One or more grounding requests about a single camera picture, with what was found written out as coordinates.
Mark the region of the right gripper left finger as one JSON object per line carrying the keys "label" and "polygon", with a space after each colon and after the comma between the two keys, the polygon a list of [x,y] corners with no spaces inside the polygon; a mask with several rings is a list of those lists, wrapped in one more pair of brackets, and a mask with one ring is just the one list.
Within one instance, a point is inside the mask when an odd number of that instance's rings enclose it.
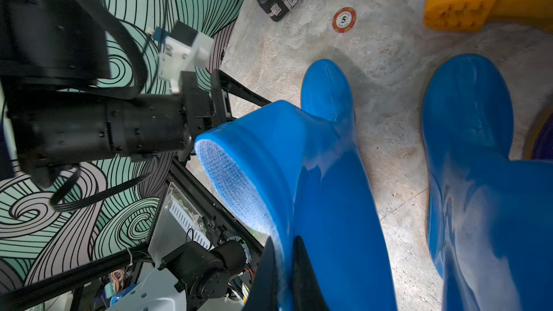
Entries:
{"label": "right gripper left finger", "polygon": [[278,275],[276,253],[271,238],[264,247],[258,274],[242,311],[277,311]]}

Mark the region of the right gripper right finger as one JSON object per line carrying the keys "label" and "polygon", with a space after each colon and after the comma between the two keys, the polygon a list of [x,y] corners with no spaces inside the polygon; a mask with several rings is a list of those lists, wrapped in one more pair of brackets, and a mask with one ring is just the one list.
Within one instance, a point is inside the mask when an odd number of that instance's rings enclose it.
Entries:
{"label": "right gripper right finger", "polygon": [[293,241],[292,297],[295,311],[329,311],[316,279],[304,241]]}

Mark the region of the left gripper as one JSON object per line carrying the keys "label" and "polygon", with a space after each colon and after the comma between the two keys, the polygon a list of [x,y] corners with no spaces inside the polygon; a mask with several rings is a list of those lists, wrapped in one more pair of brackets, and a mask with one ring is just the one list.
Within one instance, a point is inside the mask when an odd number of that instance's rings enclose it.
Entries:
{"label": "left gripper", "polygon": [[182,99],[185,146],[178,153],[180,160],[188,160],[194,153],[194,141],[198,135],[234,121],[230,95],[259,107],[271,103],[219,69],[212,70],[209,89],[200,87],[199,70],[206,69],[215,55],[215,40],[208,35],[181,21],[170,32],[160,27],[148,32],[161,44],[158,78],[168,82],[171,92]]}

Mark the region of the large blue boot front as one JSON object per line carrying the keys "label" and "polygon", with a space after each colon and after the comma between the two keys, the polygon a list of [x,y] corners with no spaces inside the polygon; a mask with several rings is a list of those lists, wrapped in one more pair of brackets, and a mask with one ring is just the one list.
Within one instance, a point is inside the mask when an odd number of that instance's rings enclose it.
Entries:
{"label": "large blue boot front", "polygon": [[552,309],[552,163],[509,158],[513,106],[487,58],[438,67],[421,105],[427,243],[444,310]]}

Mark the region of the purple boot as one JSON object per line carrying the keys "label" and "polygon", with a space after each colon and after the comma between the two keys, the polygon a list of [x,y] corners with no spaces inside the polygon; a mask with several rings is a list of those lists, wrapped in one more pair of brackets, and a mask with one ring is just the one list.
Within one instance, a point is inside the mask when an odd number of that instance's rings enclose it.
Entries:
{"label": "purple boot", "polygon": [[552,108],[542,111],[530,127],[523,159],[552,160]]}

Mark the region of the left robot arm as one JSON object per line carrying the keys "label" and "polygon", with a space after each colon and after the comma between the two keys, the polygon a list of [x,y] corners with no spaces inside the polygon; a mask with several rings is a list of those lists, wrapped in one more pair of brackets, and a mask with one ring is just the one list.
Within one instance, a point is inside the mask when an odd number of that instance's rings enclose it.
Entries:
{"label": "left robot arm", "polygon": [[214,41],[183,22],[146,36],[158,43],[156,75],[169,94],[147,94],[147,48],[100,0],[1,0],[1,86],[17,160],[40,187],[70,177],[50,206],[73,212],[143,183],[150,173],[75,202],[66,195],[84,162],[115,156],[187,158],[196,137],[233,120],[229,96],[260,107],[267,100],[221,70],[201,89]]}

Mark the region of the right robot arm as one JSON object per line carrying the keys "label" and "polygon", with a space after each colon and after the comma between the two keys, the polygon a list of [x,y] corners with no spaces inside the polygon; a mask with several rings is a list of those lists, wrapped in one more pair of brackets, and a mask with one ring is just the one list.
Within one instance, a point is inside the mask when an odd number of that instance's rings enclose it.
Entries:
{"label": "right robot arm", "polygon": [[[161,260],[150,274],[111,310],[198,310],[209,299],[225,296],[229,282],[246,269],[246,252],[236,240],[211,251],[191,241]],[[301,237],[293,242],[294,310],[327,310]]]}

